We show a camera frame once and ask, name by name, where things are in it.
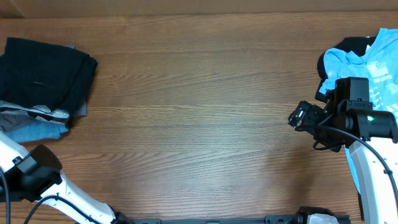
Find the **light blue shirt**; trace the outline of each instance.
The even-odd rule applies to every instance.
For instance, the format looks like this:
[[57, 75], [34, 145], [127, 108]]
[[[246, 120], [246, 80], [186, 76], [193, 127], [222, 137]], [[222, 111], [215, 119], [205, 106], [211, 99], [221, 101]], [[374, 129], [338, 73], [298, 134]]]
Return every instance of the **light blue shirt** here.
[[[398, 120], [398, 29], [380, 29], [365, 55], [329, 49], [323, 57], [328, 79], [319, 92], [333, 90], [339, 78], [362, 77], [369, 80], [369, 96], [373, 110], [390, 111]], [[347, 161], [358, 192], [359, 181], [354, 162], [346, 150]]]

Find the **wooden table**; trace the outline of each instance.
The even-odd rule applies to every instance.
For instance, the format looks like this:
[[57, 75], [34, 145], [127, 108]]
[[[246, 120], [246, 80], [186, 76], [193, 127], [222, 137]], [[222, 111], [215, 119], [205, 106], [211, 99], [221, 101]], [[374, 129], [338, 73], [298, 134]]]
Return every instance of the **wooden table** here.
[[[74, 183], [131, 218], [311, 205], [361, 223], [344, 153], [314, 151], [287, 117], [300, 100], [317, 103], [322, 52], [397, 26], [396, 12], [16, 19], [0, 21], [0, 49], [22, 37], [97, 59], [88, 117], [45, 143]], [[14, 223], [33, 205], [13, 203]], [[46, 206], [32, 223], [54, 221], [72, 223]]]

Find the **black folded shirt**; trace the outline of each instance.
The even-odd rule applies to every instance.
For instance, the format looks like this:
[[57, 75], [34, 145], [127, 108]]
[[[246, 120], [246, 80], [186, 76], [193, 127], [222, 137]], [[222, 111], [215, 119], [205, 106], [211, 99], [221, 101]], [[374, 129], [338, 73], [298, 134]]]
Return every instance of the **black folded shirt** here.
[[0, 56], [0, 100], [73, 114], [90, 90], [97, 64], [69, 47], [9, 37]]

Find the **black garment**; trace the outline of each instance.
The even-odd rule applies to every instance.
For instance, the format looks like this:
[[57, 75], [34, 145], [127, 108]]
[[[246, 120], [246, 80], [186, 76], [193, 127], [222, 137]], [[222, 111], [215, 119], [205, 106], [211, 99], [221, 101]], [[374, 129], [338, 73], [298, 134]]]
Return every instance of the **black garment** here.
[[[376, 40], [376, 37], [346, 37], [343, 41], [341, 41], [338, 45], [333, 48], [344, 50], [346, 53], [353, 51], [358, 56], [363, 56], [366, 53], [366, 46], [372, 45]], [[322, 79], [319, 83], [319, 87], [317, 93], [315, 94], [315, 99], [320, 100], [324, 103], [327, 102], [326, 96], [319, 92], [319, 89], [322, 87], [323, 82], [328, 79], [328, 75], [326, 74], [325, 65], [323, 64], [323, 53], [318, 59], [318, 74]]]
[[90, 89], [97, 64], [69, 47], [9, 37], [0, 57], [0, 100], [73, 114]]

